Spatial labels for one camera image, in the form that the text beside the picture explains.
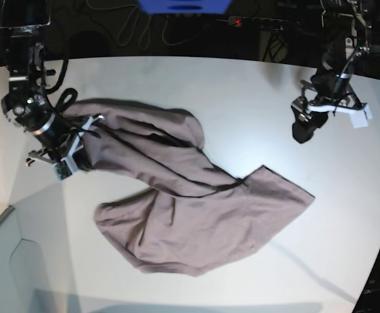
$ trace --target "table surface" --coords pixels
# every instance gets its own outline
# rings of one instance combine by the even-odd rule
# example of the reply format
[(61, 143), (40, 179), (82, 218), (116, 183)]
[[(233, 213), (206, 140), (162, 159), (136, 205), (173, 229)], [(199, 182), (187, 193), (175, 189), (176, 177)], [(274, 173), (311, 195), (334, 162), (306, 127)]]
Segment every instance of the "table surface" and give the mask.
[[(58, 69), (60, 63), (50, 66)], [(64, 87), (76, 88), (81, 99), (186, 109), (201, 122), (205, 152), (214, 164), (236, 177), (265, 165), (316, 197), (258, 253), (198, 278), (142, 274), (95, 227), (98, 204), (138, 192), (144, 183), (103, 172), (58, 183), (44, 164), (25, 168), (25, 154), (37, 143), (0, 112), (0, 201), (15, 205), (22, 237), (41, 246), (59, 305), (72, 305), (66, 297), (71, 294), (81, 312), (125, 303), (351, 312), (380, 249), (380, 82), (352, 80), (371, 106), (369, 127), (354, 129), (339, 113), (300, 145), (291, 135), (290, 104), (300, 94), (299, 80), (313, 72), (184, 57), (70, 62)], [(0, 98), (7, 92), (6, 77), (0, 68)], [(58, 95), (52, 96), (55, 101)]]

